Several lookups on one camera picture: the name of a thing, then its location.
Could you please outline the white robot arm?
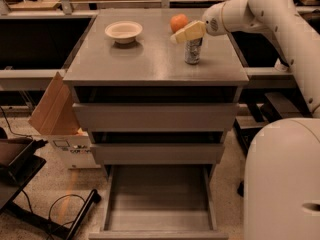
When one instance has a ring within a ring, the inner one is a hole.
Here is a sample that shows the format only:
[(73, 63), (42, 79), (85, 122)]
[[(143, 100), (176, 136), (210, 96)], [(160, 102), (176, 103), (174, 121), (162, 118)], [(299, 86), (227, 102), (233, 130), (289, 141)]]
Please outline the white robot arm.
[(320, 240), (320, 37), (293, 0), (228, 0), (171, 37), (264, 35), (280, 55), (272, 67), (247, 68), (249, 86), (279, 97), (293, 89), (308, 117), (265, 125), (250, 143), (244, 171), (244, 240)]

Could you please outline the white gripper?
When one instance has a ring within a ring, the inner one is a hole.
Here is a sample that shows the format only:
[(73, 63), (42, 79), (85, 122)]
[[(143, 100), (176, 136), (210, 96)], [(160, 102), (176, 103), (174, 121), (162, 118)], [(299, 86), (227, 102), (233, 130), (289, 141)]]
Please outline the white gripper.
[(222, 10), (224, 3), (218, 3), (209, 7), (202, 16), (202, 20), (195, 20), (178, 30), (170, 37), (173, 43), (182, 43), (202, 38), (206, 31), (209, 35), (218, 36), (226, 33), (222, 22)]

